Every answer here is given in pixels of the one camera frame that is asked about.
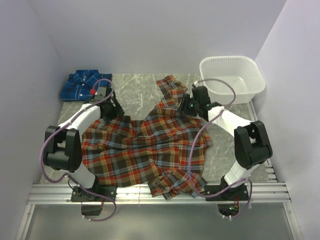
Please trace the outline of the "red brown plaid shirt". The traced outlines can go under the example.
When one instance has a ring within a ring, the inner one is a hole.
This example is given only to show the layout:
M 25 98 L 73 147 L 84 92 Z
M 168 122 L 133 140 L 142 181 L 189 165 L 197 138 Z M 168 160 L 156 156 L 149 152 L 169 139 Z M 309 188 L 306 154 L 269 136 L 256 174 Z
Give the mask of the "red brown plaid shirt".
M 91 124 L 82 135 L 82 162 L 102 186 L 147 183 L 153 197 L 169 200 L 179 193 L 193 193 L 188 160 L 204 122 L 178 114 L 178 104 L 187 91 L 183 83 L 170 75 L 158 80 L 157 85 L 163 98 L 145 119 L 123 115 L 108 124 Z M 197 190 L 207 184 L 202 173 L 211 146 L 210 135 L 204 130 L 191 159 L 191 176 Z

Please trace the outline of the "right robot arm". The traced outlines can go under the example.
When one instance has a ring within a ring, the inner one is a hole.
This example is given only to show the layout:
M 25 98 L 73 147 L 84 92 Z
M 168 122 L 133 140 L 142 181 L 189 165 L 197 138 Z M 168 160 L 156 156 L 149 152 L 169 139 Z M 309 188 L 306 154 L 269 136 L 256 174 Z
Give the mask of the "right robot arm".
M 220 191 L 209 195 L 210 198 L 221 195 L 226 200 L 233 199 L 238 194 L 238 187 L 249 179 L 251 173 L 266 160 L 272 157 L 273 150 L 262 121 L 250 121 L 244 119 L 229 110 L 228 105 L 212 103 L 206 87 L 192 88 L 192 94 L 184 94 L 178 106 L 178 112 L 192 117 L 201 117 L 207 123 L 198 131 L 192 143 L 188 157 L 187 174 L 191 188 L 195 194 L 201 197 L 205 195 L 198 192 L 195 187 L 191 161 L 194 148 L 199 136 L 210 124 L 215 124 L 229 133 L 234 140 L 235 163 L 229 172 L 222 177 Z

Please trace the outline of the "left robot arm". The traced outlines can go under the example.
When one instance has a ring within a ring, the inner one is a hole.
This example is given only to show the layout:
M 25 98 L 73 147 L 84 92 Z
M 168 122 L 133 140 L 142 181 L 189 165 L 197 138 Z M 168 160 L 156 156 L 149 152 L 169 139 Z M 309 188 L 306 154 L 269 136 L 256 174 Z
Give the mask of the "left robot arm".
M 83 164 L 82 135 L 97 120 L 106 124 L 123 115 L 124 110 L 116 94 L 111 88 L 107 88 L 104 98 L 94 95 L 67 121 L 58 126 L 49 126 L 45 130 L 44 144 L 39 157 L 42 175 L 49 182 L 58 183 L 62 179 L 53 180 L 48 177 L 44 166 L 64 171 L 62 178 L 67 176 L 84 188 L 85 198 L 96 201 L 101 195 L 101 189 L 98 177 Z

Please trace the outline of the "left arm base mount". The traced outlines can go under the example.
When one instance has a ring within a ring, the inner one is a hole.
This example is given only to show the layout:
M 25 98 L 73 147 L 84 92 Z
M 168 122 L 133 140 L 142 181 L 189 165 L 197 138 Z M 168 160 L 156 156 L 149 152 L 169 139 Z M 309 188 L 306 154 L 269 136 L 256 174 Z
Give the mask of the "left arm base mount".
M 70 201 L 74 203 L 84 203 L 84 202 L 100 202 L 104 197 L 114 201 L 116 199 L 117 187 L 116 186 L 100 186 L 97 192 L 89 193 L 81 189 L 78 186 L 73 187 Z

